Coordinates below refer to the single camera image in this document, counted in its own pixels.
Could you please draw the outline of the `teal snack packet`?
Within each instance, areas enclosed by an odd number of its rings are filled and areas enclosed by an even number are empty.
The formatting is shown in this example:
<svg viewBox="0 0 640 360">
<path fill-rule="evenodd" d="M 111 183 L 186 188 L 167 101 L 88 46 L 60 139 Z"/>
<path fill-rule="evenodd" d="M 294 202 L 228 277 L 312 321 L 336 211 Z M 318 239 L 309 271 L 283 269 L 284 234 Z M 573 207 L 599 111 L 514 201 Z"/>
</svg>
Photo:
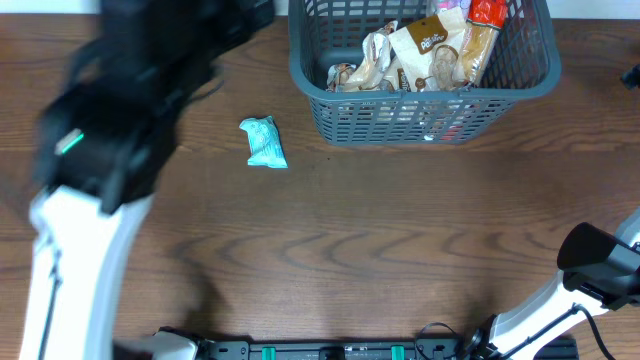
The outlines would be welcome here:
<svg viewBox="0 0 640 360">
<path fill-rule="evenodd" d="M 287 169 L 279 131 L 272 116 L 244 119 L 239 128 L 246 132 L 251 152 L 249 166 Z"/>
</svg>

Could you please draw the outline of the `grey plastic lattice basket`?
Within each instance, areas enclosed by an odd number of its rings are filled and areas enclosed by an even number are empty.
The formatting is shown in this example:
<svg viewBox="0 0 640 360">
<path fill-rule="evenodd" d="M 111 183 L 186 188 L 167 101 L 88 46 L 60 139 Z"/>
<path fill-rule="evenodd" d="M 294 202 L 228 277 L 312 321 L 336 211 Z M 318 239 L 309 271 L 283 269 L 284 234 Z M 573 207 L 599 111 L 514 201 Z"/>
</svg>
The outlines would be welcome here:
<svg viewBox="0 0 640 360">
<path fill-rule="evenodd" d="M 289 68 L 331 145 L 463 144 L 517 102 L 548 94 L 561 76 L 548 6 L 513 0 L 477 88 L 456 92 L 333 93 L 331 66 L 358 65 L 366 35 L 427 14 L 426 0 L 306 0 L 289 4 Z"/>
</svg>

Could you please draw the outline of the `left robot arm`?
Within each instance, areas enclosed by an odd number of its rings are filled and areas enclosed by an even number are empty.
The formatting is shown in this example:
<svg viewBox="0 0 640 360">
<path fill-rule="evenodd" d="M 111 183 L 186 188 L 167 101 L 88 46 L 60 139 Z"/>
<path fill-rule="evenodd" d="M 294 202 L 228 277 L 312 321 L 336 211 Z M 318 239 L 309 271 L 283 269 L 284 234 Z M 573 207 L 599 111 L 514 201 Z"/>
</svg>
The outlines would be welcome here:
<svg viewBox="0 0 640 360">
<path fill-rule="evenodd" d="M 179 119 L 218 90 L 216 59 L 274 17 L 272 0 L 101 2 L 97 36 L 39 123 L 22 358 L 113 356 L 128 255 Z"/>
</svg>

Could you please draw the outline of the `tissue pocket pack bundle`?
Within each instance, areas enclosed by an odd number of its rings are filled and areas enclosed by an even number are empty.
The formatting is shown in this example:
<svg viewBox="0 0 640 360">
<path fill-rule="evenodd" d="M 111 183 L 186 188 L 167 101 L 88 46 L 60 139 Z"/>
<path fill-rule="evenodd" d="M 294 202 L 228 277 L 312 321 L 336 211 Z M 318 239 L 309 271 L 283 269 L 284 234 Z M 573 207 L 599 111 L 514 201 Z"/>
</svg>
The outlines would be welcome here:
<svg viewBox="0 0 640 360">
<path fill-rule="evenodd" d="M 459 7 L 464 17 L 467 17 L 471 7 L 471 0 L 427 0 L 426 13 L 428 15 L 438 14 L 443 11 Z"/>
</svg>

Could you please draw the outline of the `beige snack pouch with barcode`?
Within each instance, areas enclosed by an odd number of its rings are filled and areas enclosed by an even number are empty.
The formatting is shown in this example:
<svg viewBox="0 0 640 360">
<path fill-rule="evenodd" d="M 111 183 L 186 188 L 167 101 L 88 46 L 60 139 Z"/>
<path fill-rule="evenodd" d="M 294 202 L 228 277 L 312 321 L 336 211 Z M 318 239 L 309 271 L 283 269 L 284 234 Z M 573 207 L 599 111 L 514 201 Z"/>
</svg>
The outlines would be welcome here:
<svg viewBox="0 0 640 360">
<path fill-rule="evenodd" d="M 328 70 L 327 92 L 362 91 L 410 91 L 409 82 L 397 59 L 387 66 L 383 62 L 364 61 L 359 67 L 355 64 L 340 63 Z"/>
</svg>

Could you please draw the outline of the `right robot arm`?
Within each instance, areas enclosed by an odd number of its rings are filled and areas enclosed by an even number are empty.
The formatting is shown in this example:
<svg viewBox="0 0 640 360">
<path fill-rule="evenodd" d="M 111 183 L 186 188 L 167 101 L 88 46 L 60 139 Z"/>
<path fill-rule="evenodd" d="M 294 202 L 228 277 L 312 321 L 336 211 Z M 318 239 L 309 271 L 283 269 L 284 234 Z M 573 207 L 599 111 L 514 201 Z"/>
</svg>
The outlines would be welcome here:
<svg viewBox="0 0 640 360">
<path fill-rule="evenodd" d="M 560 337 L 586 321 L 606 359 L 595 318 L 639 305 L 639 213 L 610 234 L 583 222 L 563 241 L 557 272 L 514 309 L 491 316 L 462 348 L 459 359 L 563 359 Z"/>
</svg>

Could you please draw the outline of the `orange pasta package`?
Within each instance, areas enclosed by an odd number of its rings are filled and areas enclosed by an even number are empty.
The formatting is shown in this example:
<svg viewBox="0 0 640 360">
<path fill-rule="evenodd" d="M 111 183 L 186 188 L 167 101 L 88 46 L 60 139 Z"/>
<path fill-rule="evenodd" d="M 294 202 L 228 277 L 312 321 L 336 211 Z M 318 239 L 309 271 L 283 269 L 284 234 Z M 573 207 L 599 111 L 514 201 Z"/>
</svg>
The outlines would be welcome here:
<svg viewBox="0 0 640 360">
<path fill-rule="evenodd" d="M 505 0 L 472 0 L 462 48 L 452 72 L 461 86 L 478 86 L 508 13 Z"/>
</svg>

